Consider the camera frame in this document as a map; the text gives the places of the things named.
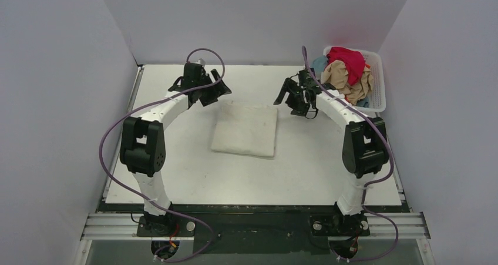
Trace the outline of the cream white t shirt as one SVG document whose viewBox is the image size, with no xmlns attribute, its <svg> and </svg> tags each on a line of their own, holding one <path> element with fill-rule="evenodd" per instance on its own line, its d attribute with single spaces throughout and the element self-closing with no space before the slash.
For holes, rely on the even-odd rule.
<svg viewBox="0 0 498 265">
<path fill-rule="evenodd" d="M 225 102 L 220 106 L 211 150 L 255 157 L 275 154 L 278 109 L 268 105 Z"/>
</svg>

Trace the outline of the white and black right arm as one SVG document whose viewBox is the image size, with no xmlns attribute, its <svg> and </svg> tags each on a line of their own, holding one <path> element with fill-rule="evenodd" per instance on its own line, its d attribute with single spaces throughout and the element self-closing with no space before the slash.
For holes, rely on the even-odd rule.
<svg viewBox="0 0 498 265">
<path fill-rule="evenodd" d="M 348 171 L 346 182 L 336 202 L 340 214 L 332 218 L 332 227 L 340 235 L 355 228 L 352 215 L 363 211 L 366 184 L 374 179 L 389 161 L 384 144 L 385 122 L 354 109 L 331 84 L 317 84 L 303 69 L 285 78 L 275 105 L 285 103 L 295 116 L 307 117 L 310 112 L 325 113 L 343 131 L 342 162 Z"/>
</svg>

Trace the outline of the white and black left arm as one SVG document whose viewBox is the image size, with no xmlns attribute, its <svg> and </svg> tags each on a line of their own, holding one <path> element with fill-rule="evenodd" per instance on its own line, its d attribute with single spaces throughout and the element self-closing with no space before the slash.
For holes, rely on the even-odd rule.
<svg viewBox="0 0 498 265">
<path fill-rule="evenodd" d="M 165 130 L 195 103 L 208 106 L 230 94 L 223 76 L 216 69 L 206 71 L 200 62 L 187 62 L 163 99 L 141 108 L 139 116 L 130 115 L 123 121 L 119 159 L 138 182 L 144 213 L 154 217 L 152 228 L 159 235 L 169 235 L 175 228 L 174 217 L 168 215 L 172 202 L 161 175 L 167 157 Z"/>
</svg>

